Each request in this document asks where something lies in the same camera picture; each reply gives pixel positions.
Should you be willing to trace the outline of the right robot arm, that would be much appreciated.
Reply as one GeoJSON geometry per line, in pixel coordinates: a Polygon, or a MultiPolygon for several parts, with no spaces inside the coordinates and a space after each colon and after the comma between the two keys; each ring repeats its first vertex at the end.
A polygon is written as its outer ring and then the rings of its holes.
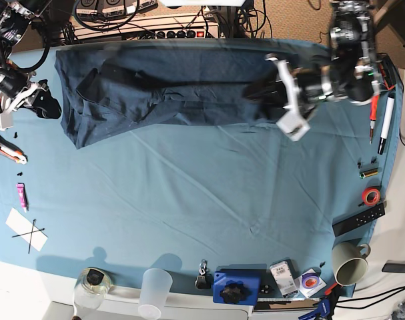
{"type": "Polygon", "coordinates": [[[7,1],[0,10],[0,119],[20,108],[42,119],[58,119],[61,107],[51,96],[47,80],[33,82],[51,48],[49,1],[7,1]],[[41,58],[30,67],[20,67],[9,58],[28,27],[36,23],[44,42],[41,58]]]}

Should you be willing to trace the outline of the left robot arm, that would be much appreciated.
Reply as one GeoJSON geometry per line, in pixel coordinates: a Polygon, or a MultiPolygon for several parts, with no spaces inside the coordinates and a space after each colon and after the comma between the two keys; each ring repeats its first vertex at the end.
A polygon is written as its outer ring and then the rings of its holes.
{"type": "Polygon", "coordinates": [[[328,56],[312,67],[292,67],[274,54],[265,59],[274,71],[249,84],[244,98],[270,107],[295,110],[308,119],[323,101],[350,99],[367,104],[380,92],[372,6],[369,1],[331,1],[328,56]]]}

